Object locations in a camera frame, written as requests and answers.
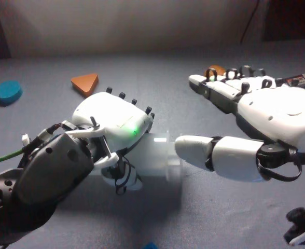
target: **orange triangle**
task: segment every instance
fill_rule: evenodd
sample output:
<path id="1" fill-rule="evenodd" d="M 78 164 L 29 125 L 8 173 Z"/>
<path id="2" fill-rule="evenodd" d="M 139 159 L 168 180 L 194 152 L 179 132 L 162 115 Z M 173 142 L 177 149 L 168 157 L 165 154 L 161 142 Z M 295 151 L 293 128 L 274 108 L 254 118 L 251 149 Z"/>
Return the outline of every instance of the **orange triangle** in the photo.
<path id="1" fill-rule="evenodd" d="M 99 77 L 97 74 L 87 74 L 71 79 L 73 87 L 85 97 L 89 97 L 94 91 Z"/>

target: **green cable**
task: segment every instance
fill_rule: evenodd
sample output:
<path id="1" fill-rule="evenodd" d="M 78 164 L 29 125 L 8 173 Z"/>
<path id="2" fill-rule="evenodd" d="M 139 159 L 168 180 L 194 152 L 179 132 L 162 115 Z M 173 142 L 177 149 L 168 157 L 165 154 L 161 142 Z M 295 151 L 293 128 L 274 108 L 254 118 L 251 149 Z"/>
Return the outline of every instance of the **green cable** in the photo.
<path id="1" fill-rule="evenodd" d="M 23 150 L 19 149 L 19 150 L 15 151 L 15 152 L 13 152 L 11 154 L 8 154 L 6 156 L 0 157 L 0 162 L 3 162 L 3 161 L 6 161 L 6 160 L 8 160 L 10 158 L 16 157 L 16 156 L 18 156 L 18 155 L 20 155 L 22 153 L 23 153 Z"/>

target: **blue object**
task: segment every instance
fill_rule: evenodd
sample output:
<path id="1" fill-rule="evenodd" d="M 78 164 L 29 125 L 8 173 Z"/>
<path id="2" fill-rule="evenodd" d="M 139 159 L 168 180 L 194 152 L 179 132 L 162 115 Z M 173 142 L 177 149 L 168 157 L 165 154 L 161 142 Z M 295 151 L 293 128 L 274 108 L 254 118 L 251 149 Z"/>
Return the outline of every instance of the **blue object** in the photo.
<path id="1" fill-rule="evenodd" d="M 153 244 L 152 242 L 150 242 L 149 244 L 147 244 L 143 249 L 158 249 L 157 246 L 155 244 Z"/>
<path id="2" fill-rule="evenodd" d="M 22 89 L 17 81 L 9 80 L 0 84 L 0 102 L 2 104 L 11 104 L 21 95 Z"/>

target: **wall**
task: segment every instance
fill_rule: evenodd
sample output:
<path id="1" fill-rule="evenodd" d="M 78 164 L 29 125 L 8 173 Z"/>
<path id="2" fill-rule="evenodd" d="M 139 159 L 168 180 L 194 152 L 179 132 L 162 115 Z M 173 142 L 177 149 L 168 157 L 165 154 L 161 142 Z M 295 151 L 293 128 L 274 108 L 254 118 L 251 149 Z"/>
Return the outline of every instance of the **wall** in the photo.
<path id="1" fill-rule="evenodd" d="M 160 50 L 239 43 L 255 4 L 255 0 L 0 0 L 0 20 L 15 58 Z"/>

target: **gray tabletop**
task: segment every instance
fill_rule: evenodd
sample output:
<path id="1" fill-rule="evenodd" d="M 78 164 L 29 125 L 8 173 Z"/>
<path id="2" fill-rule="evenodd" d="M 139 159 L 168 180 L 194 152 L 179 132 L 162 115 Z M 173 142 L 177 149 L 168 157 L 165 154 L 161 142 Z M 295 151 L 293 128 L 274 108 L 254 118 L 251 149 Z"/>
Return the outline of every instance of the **gray tabletop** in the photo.
<path id="1" fill-rule="evenodd" d="M 0 107 L 0 156 L 21 147 L 48 125 L 69 119 L 83 98 L 71 78 L 98 73 L 95 92 L 113 87 L 156 114 L 151 132 L 246 137 L 233 115 L 220 112 L 188 86 L 188 76 L 206 67 L 252 65 L 273 77 L 305 73 L 305 41 L 228 48 L 195 48 L 155 54 L 0 60 L 0 83 L 18 80 L 19 101 Z M 20 158 L 0 163 L 0 172 Z M 280 169 L 292 175 L 296 168 Z M 98 176 L 89 176 L 59 205 L 44 226 L 10 248 L 288 248 L 286 213 L 305 207 L 305 167 L 295 182 L 240 183 L 184 163 L 181 185 L 144 178 L 144 188 L 116 196 Z"/>

